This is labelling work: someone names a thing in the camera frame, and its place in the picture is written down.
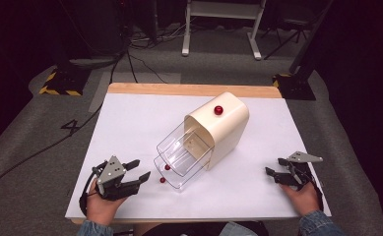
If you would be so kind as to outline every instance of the metal stand leg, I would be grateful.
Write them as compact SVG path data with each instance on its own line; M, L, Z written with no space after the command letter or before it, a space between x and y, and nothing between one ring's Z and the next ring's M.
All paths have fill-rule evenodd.
M265 0L262 1L261 5L259 6L258 15L256 17L255 24L253 25L252 32L249 32L247 34L250 47L252 48L252 51L253 51L253 56L255 57L256 60L261 60L262 58L261 53L259 52L258 45L256 44L256 41L255 41L255 36L259 28L259 23L261 22L262 14L264 13L264 9L265 9Z
M185 19L185 34L184 42L182 44L182 56L188 56L190 53L190 25L191 25L191 0L187 3L187 16Z

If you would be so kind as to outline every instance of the small red ball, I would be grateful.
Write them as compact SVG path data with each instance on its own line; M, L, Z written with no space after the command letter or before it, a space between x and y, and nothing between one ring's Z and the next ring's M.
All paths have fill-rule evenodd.
M221 106L215 107L215 114L216 115L222 115L223 114L223 108Z

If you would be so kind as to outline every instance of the gray carpet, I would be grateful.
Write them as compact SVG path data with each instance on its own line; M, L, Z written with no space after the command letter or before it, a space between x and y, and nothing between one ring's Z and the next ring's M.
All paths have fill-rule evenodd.
M290 43L270 60L255 61L247 31L250 29L194 33L188 57L181 56L181 38L153 49L131 49L130 53L144 60L169 83L270 86L273 75L287 72L301 43ZM258 37L257 41L261 52L269 52L278 44L273 33L262 39ZM139 83L161 83L141 61L132 59L132 63ZM111 67L92 71L83 96L38 94L52 69L32 79L29 89L33 99L0 137L0 174L66 136L68 131L60 129L65 123L75 119L80 125L87 121L103 98L102 88L109 80ZM116 67L114 80L133 82L126 57ZM325 159L314 166L324 184L332 219L348 235L383 235L378 197L329 103L326 86L317 74L311 76L309 83L316 101L288 100L287 104L307 151ZM79 226L64 215L96 118L73 137L0 180L0 235L76 234ZM270 235L297 233L297 218L264 222ZM114 227L126 230L131 225Z

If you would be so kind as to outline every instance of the hand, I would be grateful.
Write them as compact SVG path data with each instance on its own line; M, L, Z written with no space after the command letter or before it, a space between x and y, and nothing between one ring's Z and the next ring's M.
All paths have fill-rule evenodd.
M319 210L317 192L311 182L304 185L301 190L296 191L287 185L280 185L292 202L299 214L305 216L309 212Z
M93 180L87 198L87 220L108 226L114 218L117 209L127 198L117 201L104 200L96 192L96 179Z

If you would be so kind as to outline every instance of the white table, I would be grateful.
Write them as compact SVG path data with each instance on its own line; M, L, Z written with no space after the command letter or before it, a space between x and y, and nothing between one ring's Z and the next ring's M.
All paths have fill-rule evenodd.
M187 113L224 90L239 96L249 108L249 122L238 146L212 170L187 183L182 192L160 183L160 174L154 165L157 144ZM286 101L279 97L278 90L273 87L113 84L105 97L65 216L76 223L85 219L78 199L91 169L116 155L124 163L141 160L139 167L129 171L124 181L137 179L148 171L152 174L148 182L142 184L139 194L121 206L114 221L238 221L296 217L297 213L281 188L265 173L266 166L286 172L278 165L277 158L288 157L296 150L305 151ZM325 199L324 206L330 215Z
M237 4L237 3L222 3L222 2L200 2L188 0L186 13L186 26L184 42L182 44L182 55L189 55L190 47L190 25L191 16L200 17L216 17L216 18L234 18L255 20L252 32L247 34L250 46L253 51L253 56L256 60L261 60L262 56L258 45L255 41L256 32L259 28L259 23L264 13L266 0L262 0L260 4Z

